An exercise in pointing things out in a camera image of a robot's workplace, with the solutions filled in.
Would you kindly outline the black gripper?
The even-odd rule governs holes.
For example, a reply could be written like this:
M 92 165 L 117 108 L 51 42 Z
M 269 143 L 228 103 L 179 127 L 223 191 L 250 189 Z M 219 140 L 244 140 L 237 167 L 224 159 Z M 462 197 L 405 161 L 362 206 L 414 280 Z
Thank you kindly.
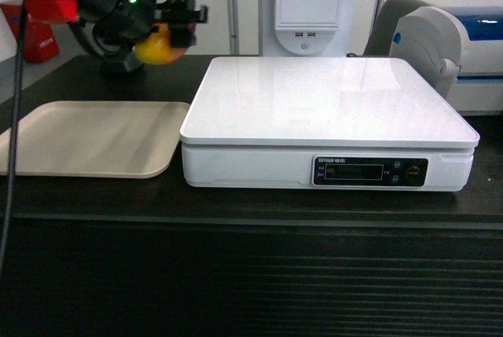
M 131 42 L 147 38 L 156 21 L 169 24 L 172 47 L 196 45 L 196 25 L 207 23 L 208 7 L 196 10 L 196 0 L 77 0 L 79 17 L 95 24 L 108 37 Z

